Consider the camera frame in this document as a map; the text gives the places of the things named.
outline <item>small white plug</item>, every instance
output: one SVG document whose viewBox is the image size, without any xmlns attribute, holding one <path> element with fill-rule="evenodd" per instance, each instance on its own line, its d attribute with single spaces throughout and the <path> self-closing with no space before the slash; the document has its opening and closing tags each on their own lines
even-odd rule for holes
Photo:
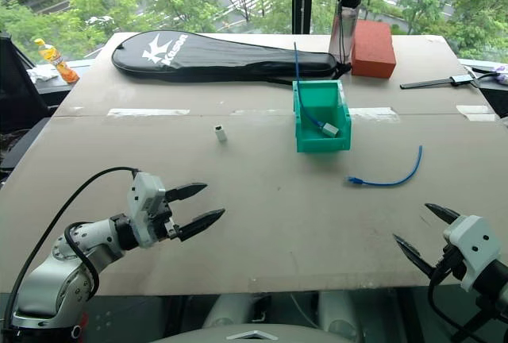
<svg viewBox="0 0 508 343">
<path fill-rule="evenodd" d="M 328 135 L 329 137 L 336 137 L 339 133 L 339 129 L 334 125 L 330 125 L 329 123 L 325 123 L 325 125 L 321 128 L 323 134 Z"/>
<path fill-rule="evenodd" d="M 228 137 L 225 135 L 224 127 L 222 125 L 215 126 L 215 135 L 217 135 L 217 139 L 219 142 L 226 142 Z"/>
</svg>

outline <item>white logo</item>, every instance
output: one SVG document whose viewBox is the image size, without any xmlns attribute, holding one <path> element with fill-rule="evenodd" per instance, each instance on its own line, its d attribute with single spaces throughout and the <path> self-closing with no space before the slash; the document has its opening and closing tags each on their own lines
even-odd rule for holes
<svg viewBox="0 0 508 343">
<path fill-rule="evenodd" d="M 179 39 L 175 42 L 170 52 L 167 52 L 167 49 L 169 48 L 169 44 L 171 44 L 173 40 L 169 41 L 168 43 L 162 46 L 159 46 L 158 45 L 159 35 L 160 33 L 157 33 L 155 39 L 153 39 L 152 42 L 148 44 L 148 46 L 150 47 L 150 52 L 143 51 L 143 57 L 149 59 L 154 64 L 157 64 L 160 61 L 162 64 L 169 66 L 171 65 L 171 62 L 173 61 L 176 54 L 182 47 L 183 43 L 185 43 L 185 40 L 188 38 L 188 35 L 180 35 Z M 164 54 L 163 58 L 158 57 L 160 53 Z"/>
<path fill-rule="evenodd" d="M 150 52 L 149 51 L 143 51 L 143 57 L 149 59 L 154 64 L 157 64 L 159 61 L 162 60 L 157 55 L 160 54 L 160 53 L 166 53 L 167 52 L 167 48 L 169 47 L 169 44 L 171 44 L 173 42 L 173 40 L 170 40 L 168 43 L 166 43 L 166 44 L 164 44 L 162 46 L 159 46 L 158 45 L 159 44 L 159 35 L 160 35 L 160 33 L 157 33 L 156 38 L 153 39 L 150 44 L 148 44 L 148 46 L 150 47 Z"/>
</svg>

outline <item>green storage box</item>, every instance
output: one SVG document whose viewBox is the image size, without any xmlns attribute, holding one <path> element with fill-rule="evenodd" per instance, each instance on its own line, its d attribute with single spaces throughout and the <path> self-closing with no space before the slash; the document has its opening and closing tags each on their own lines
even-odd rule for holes
<svg viewBox="0 0 508 343">
<path fill-rule="evenodd" d="M 342 94 L 340 80 L 300 81 L 300 95 L 309 114 L 339 129 L 337 137 L 327 137 L 301 111 L 297 82 L 293 81 L 296 151 L 332 152 L 351 147 L 351 117 Z"/>
</svg>

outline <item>red brick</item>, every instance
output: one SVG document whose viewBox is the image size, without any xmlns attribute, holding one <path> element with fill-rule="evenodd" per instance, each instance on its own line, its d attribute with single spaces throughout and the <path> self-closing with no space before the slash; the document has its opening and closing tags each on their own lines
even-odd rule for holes
<svg viewBox="0 0 508 343">
<path fill-rule="evenodd" d="M 379 21 L 358 20 L 352 47 L 352 73 L 388 79 L 396 63 L 390 26 Z"/>
</svg>

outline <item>plastic bottle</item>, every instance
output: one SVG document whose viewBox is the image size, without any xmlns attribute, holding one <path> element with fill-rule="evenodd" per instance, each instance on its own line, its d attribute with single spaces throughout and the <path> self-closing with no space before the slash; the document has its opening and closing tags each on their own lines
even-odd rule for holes
<svg viewBox="0 0 508 343">
<path fill-rule="evenodd" d="M 328 52 L 343 64 L 348 62 L 351 55 L 361 2 L 362 0 L 337 0 Z"/>
<path fill-rule="evenodd" d="M 55 66 L 62 79 L 67 83 L 75 83 L 79 80 L 78 74 L 68 67 L 58 49 L 50 44 L 46 44 L 42 39 L 36 39 L 35 44 L 39 45 L 39 54 L 42 58 Z"/>
</svg>

